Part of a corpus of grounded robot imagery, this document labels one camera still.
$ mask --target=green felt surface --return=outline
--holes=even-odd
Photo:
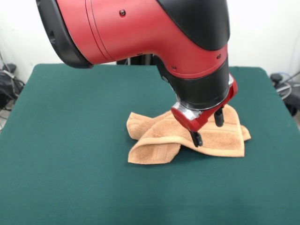
[[[36,66],[0,135],[0,225],[298,224],[299,131],[262,69],[231,72],[246,156],[144,166],[127,118],[175,102],[155,67]]]

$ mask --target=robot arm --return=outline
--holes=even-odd
[[[172,113],[202,145],[198,130],[236,94],[229,74],[226,0],[37,0],[58,56],[75,68],[154,54],[177,95]]]

